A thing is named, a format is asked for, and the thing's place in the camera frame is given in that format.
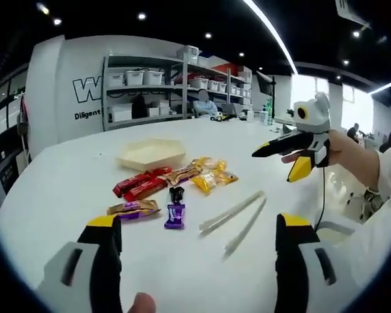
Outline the person's left hand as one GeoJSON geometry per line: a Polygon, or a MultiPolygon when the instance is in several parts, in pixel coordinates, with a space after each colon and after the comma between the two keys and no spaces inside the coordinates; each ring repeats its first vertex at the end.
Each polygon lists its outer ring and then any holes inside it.
{"type": "Polygon", "coordinates": [[[134,313],[155,313],[156,304],[154,299],[147,293],[139,292],[134,298],[134,302],[129,312],[134,313]]]}

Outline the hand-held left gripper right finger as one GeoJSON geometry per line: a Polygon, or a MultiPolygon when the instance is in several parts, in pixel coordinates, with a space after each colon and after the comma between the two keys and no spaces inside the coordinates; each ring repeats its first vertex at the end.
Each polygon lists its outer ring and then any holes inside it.
{"type": "Polygon", "coordinates": [[[347,260],[304,218],[276,218],[275,312],[344,312],[359,288],[347,260]]]}

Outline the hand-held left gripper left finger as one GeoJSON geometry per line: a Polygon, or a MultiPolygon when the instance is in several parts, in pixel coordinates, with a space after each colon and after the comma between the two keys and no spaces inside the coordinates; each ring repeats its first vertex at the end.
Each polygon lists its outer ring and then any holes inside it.
{"type": "Polygon", "coordinates": [[[91,220],[44,266],[38,296],[51,312],[122,312],[121,252],[119,217],[91,220]]]}

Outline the person's right hand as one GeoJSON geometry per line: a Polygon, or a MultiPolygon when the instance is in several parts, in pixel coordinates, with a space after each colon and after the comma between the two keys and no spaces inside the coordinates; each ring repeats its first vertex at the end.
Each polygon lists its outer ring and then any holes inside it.
{"type": "Polygon", "coordinates": [[[339,164],[364,186],[377,191],[380,172],[377,152],[365,149],[337,130],[330,130],[328,135],[330,140],[328,165],[339,164]]]}

